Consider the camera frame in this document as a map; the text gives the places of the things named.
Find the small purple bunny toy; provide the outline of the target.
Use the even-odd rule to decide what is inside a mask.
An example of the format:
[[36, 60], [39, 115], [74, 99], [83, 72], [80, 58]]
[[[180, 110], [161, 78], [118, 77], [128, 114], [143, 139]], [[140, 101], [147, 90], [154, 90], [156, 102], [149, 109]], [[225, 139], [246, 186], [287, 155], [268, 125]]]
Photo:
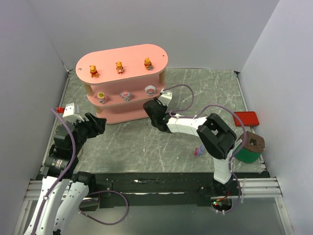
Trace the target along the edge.
[[203, 154], [203, 152], [204, 152], [204, 145], [201, 144], [200, 147], [197, 147], [195, 149], [194, 155], [199, 157], [199, 156], [201, 156]]

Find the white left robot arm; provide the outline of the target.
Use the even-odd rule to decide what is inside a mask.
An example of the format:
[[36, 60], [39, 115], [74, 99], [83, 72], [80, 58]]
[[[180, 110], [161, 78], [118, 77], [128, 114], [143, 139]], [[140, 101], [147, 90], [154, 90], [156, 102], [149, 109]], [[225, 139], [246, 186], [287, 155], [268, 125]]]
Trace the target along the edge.
[[54, 143], [45, 160], [40, 196], [26, 235], [63, 235], [81, 201], [95, 189], [95, 175], [74, 173], [87, 139], [105, 132], [107, 120], [91, 113], [66, 122], [59, 118]]

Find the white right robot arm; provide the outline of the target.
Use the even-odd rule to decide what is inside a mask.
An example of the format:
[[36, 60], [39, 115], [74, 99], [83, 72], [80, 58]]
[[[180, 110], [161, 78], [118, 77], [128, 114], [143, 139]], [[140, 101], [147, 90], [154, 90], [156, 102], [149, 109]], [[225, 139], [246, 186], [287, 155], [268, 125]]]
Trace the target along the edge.
[[232, 177], [231, 157], [237, 139], [234, 131], [215, 113], [207, 117], [186, 118], [179, 114], [173, 117], [167, 106], [157, 98], [143, 104], [143, 109], [153, 127], [161, 132], [184, 133], [200, 138], [214, 160], [214, 180], [225, 185]]

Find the orange bear toy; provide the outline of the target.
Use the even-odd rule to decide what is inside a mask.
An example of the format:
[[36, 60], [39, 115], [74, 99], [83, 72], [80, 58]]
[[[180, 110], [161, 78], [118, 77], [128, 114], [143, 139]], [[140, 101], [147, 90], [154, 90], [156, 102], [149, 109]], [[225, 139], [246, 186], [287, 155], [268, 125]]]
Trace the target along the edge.
[[122, 65], [122, 62], [116, 62], [116, 71], [118, 74], [123, 74], [124, 73], [124, 67]]
[[89, 68], [90, 68], [89, 72], [90, 72], [91, 77], [99, 77], [99, 73], [98, 73], [95, 65], [90, 65]]
[[150, 61], [149, 57], [145, 58], [144, 66], [145, 66], [146, 70], [152, 70], [153, 69], [153, 65], [152, 65], [152, 62]]

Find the pink cloud toy blue bows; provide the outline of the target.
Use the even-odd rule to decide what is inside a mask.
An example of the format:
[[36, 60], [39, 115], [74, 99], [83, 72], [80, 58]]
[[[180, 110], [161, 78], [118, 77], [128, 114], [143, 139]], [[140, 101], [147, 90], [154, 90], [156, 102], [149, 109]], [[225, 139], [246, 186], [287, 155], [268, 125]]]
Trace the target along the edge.
[[123, 91], [120, 93], [120, 97], [125, 101], [129, 102], [132, 99], [132, 93], [129, 91]]

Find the pink cup toy yellow top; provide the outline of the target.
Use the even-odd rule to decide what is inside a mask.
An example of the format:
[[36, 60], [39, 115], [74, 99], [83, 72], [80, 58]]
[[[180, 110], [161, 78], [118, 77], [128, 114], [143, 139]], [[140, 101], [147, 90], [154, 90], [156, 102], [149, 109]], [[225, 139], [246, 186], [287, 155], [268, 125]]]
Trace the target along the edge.
[[103, 92], [98, 92], [96, 95], [96, 99], [99, 101], [101, 104], [105, 104], [108, 101], [107, 96]]

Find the pink white frilly toy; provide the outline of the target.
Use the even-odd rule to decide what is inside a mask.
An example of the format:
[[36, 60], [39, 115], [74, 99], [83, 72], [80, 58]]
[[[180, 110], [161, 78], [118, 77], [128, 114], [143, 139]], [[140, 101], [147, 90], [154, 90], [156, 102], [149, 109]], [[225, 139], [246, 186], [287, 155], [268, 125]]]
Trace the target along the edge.
[[147, 86], [147, 87], [145, 88], [144, 91], [145, 91], [145, 94], [146, 94], [147, 96], [152, 97], [152, 96], [154, 96], [155, 93], [156, 93], [156, 87], [153, 86], [153, 85], [149, 85], [149, 86]]

